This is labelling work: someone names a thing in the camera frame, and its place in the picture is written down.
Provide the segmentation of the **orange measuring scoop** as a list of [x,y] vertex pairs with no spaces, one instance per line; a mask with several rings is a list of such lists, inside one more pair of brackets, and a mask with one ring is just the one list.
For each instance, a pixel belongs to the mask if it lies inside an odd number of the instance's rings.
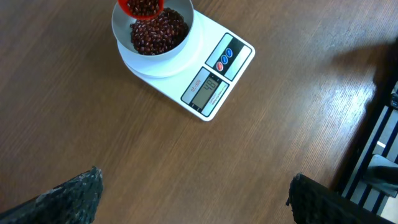
[[118,0],[120,8],[137,20],[148,20],[164,10],[164,0]]

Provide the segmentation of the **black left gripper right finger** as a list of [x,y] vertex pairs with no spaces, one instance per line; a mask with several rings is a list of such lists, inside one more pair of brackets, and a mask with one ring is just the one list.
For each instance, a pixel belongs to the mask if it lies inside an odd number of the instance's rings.
[[392,224],[301,173],[290,183],[286,205],[297,224]]

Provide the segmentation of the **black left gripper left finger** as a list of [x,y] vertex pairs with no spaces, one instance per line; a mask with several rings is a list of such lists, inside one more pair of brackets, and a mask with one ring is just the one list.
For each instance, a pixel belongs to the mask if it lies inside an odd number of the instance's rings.
[[104,190],[101,169],[84,173],[1,213],[1,224],[91,224]]

